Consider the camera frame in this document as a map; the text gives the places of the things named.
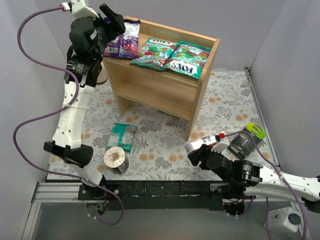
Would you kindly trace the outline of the purple berry candy bag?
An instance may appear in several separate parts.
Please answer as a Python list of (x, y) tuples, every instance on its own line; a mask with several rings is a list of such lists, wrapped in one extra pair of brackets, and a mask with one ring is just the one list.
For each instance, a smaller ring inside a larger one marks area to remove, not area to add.
[(107, 44), (104, 56), (116, 59), (138, 58), (140, 24), (140, 20), (125, 19), (125, 32)]

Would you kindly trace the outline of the green mint candy bag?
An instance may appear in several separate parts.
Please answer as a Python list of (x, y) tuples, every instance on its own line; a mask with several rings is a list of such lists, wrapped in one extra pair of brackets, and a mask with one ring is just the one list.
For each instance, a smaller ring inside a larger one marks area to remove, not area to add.
[(164, 41), (150, 37), (141, 46), (141, 49), (138, 52), (138, 58), (131, 60), (129, 64), (163, 71), (168, 59), (177, 46), (177, 42)]

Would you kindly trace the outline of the teal candy bag back side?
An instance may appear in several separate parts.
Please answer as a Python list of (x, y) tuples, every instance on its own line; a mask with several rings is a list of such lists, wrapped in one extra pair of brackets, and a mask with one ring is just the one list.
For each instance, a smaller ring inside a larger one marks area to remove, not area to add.
[(137, 128), (131, 124), (114, 123), (105, 149), (121, 147), (125, 152), (130, 153)]

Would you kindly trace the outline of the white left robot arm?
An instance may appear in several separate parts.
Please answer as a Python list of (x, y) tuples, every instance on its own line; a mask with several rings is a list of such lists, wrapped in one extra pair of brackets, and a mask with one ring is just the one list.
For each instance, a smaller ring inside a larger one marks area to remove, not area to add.
[(80, 180), (94, 187), (103, 181), (91, 161), (94, 150), (82, 144), (81, 134), (88, 102), (97, 85), (107, 44), (126, 30), (124, 18), (105, 3), (99, 6), (105, 17), (89, 7), (85, 0), (65, 3), (75, 20), (70, 25), (71, 46), (67, 51), (64, 75), (64, 100), (56, 131), (43, 149), (71, 165)]

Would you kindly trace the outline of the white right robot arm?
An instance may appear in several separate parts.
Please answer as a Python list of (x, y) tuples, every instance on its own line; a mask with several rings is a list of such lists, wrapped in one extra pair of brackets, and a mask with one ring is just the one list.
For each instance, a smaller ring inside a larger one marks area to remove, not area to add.
[(311, 212), (320, 211), (319, 177), (291, 175), (249, 160), (231, 161), (206, 144), (197, 149), (186, 146), (185, 150), (193, 166), (212, 171), (225, 182), (213, 190), (216, 198), (264, 196), (301, 202)]

